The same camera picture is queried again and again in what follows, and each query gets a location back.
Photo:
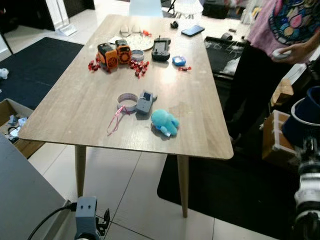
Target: pink string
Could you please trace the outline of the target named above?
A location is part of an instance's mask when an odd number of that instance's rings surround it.
[[[115,131],[117,131],[118,130],[118,126],[119,126],[119,115],[120,115],[120,113],[121,113],[121,111],[122,110],[125,110],[125,113],[127,113],[127,114],[129,114],[130,115],[130,113],[127,111],[127,109],[126,109],[126,106],[122,106],[122,107],[120,107],[119,109],[118,109],[118,111],[116,111],[116,113],[114,114],[114,116],[113,116],[113,118],[111,119],[111,122],[109,123],[109,126],[108,126],[108,128],[106,129],[106,132],[108,133],[108,136],[110,136],[112,133],[114,133]],[[115,123],[115,127],[113,128],[113,130],[111,131],[111,132],[109,132],[109,128],[110,128],[110,126],[111,126],[111,124],[113,123],[113,121],[115,120],[115,118],[116,118],[116,123]]]

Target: blue round object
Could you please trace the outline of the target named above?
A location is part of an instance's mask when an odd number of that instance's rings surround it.
[[[186,65],[186,59],[183,56],[174,56],[172,58],[172,62],[174,65],[180,67]]]

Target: black remote control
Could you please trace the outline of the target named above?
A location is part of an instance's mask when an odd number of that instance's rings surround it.
[[[169,44],[170,38],[156,38],[152,48],[152,59],[155,61],[167,61],[170,58]]]

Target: cardboard box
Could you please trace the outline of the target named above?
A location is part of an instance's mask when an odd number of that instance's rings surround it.
[[[0,133],[3,135],[8,133],[8,128],[11,127],[11,125],[8,124],[11,115],[28,118],[32,112],[30,108],[11,99],[3,100],[0,102]],[[28,159],[43,144],[44,142],[40,141],[18,139],[13,145]]]
[[[281,106],[286,103],[294,95],[294,89],[291,86],[289,79],[282,79],[279,85],[276,87],[272,98],[271,106]]]
[[[274,110],[263,124],[262,159],[291,172],[297,172],[298,159],[294,147],[281,129],[289,114]]]

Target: smartphone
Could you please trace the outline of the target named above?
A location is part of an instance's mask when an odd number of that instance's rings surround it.
[[[191,28],[183,30],[181,33],[184,34],[184,35],[187,35],[189,37],[193,37],[194,35],[197,35],[197,34],[201,33],[204,30],[205,30],[204,27],[198,26],[198,25],[194,25]]]

